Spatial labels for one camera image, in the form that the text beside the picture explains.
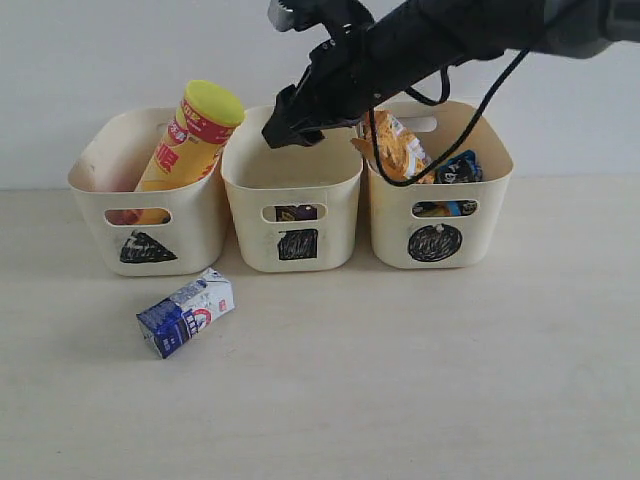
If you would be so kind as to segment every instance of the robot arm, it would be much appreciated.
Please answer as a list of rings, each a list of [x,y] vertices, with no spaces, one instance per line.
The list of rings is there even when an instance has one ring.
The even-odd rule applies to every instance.
[[[315,145],[445,67],[525,48],[586,59],[640,42],[640,0],[406,0],[378,22],[358,0],[272,0],[269,18],[279,31],[322,24],[331,36],[278,94],[263,129],[272,148]]]

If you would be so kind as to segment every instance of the yellow lid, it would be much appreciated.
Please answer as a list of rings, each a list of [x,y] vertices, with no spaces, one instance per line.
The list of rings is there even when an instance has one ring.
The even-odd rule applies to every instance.
[[[207,80],[191,80],[184,96],[200,115],[223,127],[237,127],[244,121],[244,105],[229,90]]]

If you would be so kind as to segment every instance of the white table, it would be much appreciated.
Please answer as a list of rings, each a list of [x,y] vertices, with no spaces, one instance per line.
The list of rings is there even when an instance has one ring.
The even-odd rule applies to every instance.
[[[263,275],[169,360],[69,192],[0,194],[0,478],[638,479],[640,177],[516,179],[490,254]]]

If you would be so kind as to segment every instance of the black triangle drawing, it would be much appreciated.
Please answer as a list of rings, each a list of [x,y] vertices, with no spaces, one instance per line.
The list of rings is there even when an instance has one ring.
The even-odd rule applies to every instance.
[[[171,250],[138,230],[131,232],[120,251],[122,263],[161,263],[177,259]]]

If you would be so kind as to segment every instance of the white plastic basket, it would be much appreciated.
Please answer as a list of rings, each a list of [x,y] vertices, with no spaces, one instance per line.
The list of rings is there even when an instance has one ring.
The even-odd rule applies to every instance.
[[[313,148],[272,150],[261,131],[273,107],[247,111],[225,148],[222,177],[244,261],[262,272],[328,270],[353,253],[362,159],[354,129]],[[276,221],[276,207],[310,205],[317,220]]]
[[[230,214],[221,162],[187,187],[132,192],[174,113],[170,108],[143,109],[113,118],[69,172],[69,185],[100,254],[120,275],[195,273],[222,252]],[[171,220],[147,226],[107,221],[110,210],[144,208],[163,208]]]
[[[383,105],[416,132],[425,150],[437,158],[459,137],[475,109],[458,102],[429,108],[417,102]],[[435,126],[425,132],[425,125]],[[473,150],[485,181],[454,185],[389,185],[369,165],[372,246],[376,256],[397,268],[456,268],[482,260],[491,243],[505,192],[513,171],[506,148],[483,118],[454,155]],[[419,202],[473,200],[470,216],[418,218]]]

